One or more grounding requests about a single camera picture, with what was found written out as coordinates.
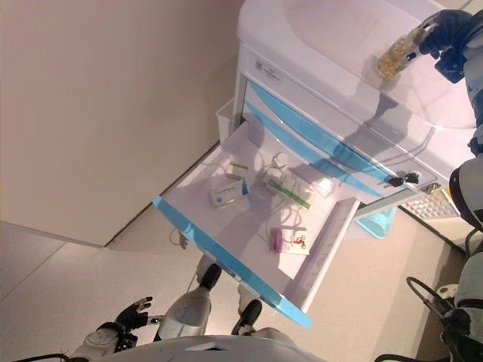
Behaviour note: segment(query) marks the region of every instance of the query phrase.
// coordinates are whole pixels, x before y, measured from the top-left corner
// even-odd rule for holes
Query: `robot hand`
[[[151,303],[149,303],[151,301],[152,297],[147,296],[134,302],[118,315],[115,322],[121,324],[127,333],[146,326],[148,323],[148,313],[147,311],[141,313],[141,311],[148,309],[151,306]]]
[[[474,22],[472,15],[465,11],[443,10],[419,26],[428,28],[428,35],[420,44],[420,52],[429,53],[435,59],[440,58],[435,68],[452,83],[464,77],[463,48]]]
[[[471,17],[471,14],[462,10],[443,10],[423,22],[423,27],[429,21],[434,26],[420,44],[421,53],[431,54],[438,59],[442,51],[454,46],[458,32],[468,24]]]

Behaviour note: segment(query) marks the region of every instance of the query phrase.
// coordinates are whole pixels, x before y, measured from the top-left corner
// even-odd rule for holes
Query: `black glove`
[[[126,333],[131,332],[140,327],[144,327],[148,323],[148,313],[140,313],[144,309],[151,306],[152,297],[147,296],[137,302],[129,305],[124,311],[122,311],[118,317],[115,319],[117,324],[121,324],[125,329]]]
[[[455,45],[460,30],[469,23],[471,17],[471,14],[463,10],[441,10],[435,18],[435,28],[420,44],[421,53],[430,53],[438,59],[441,51]]]

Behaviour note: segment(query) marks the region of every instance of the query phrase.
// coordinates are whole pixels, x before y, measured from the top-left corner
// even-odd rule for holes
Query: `blue drawer trim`
[[[308,328],[312,319],[303,313],[298,307],[289,302],[283,295],[257,277],[245,264],[236,259],[224,247],[219,245],[213,238],[203,232],[197,225],[190,222],[182,213],[171,206],[164,198],[158,196],[152,203],[159,211],[180,231],[185,238],[194,242],[201,250],[208,251],[217,259],[221,267],[227,268],[237,274],[260,298],[278,309],[282,314],[289,317],[299,325]]]
[[[292,130],[302,138],[321,149],[331,157],[352,168],[353,170],[366,173],[379,181],[386,182],[390,175],[378,168],[372,161],[340,142],[327,131],[292,109],[281,100],[275,98],[259,85],[250,81],[250,86],[260,99]]]
[[[323,158],[320,156],[319,153],[311,149],[310,147],[304,145],[301,141],[299,141],[296,137],[292,134],[284,130],[283,128],[279,127],[274,121],[272,121],[269,117],[264,115],[260,112],[257,108],[251,105],[248,101],[245,101],[246,106],[250,109],[255,117],[258,118],[260,122],[262,122],[263,126],[267,130],[269,130],[278,140],[280,140],[284,145],[286,145],[289,149],[297,153],[300,157],[305,159],[307,162],[310,163],[310,166],[314,167],[316,170],[321,171],[325,175],[330,177],[336,177],[340,181],[358,189],[363,192],[368,193],[369,195],[376,196],[378,198],[382,198],[383,196],[371,189],[365,183],[362,183],[354,176],[349,175],[346,171],[338,168],[328,159]]]

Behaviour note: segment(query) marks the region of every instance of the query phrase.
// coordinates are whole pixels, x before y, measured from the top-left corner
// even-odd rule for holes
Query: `open drawer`
[[[242,124],[153,203],[188,240],[243,280],[264,302],[308,327],[311,319],[306,313],[358,201],[340,183],[334,183],[327,197],[315,193],[308,210],[275,196],[262,178],[279,152],[287,155],[291,172],[314,189],[325,177],[253,120]],[[217,209],[210,193],[233,182],[226,177],[231,161],[249,167],[250,193],[232,206]],[[306,228],[308,256],[273,251],[270,230],[280,225]]]

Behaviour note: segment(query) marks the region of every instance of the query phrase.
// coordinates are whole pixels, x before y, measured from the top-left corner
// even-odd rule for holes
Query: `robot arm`
[[[449,81],[466,79],[476,118],[476,131],[468,145],[476,158],[451,174],[451,198],[461,217],[483,232],[483,11],[471,16],[465,11],[446,10],[430,19],[434,26],[421,42],[420,51],[439,58],[435,68]]]
[[[137,337],[131,334],[131,331],[148,324],[147,312],[141,313],[141,311],[149,308],[151,301],[151,296],[138,300],[122,311],[114,322],[106,322],[95,332],[89,333],[84,343],[74,351],[70,360],[87,362],[135,347]]]

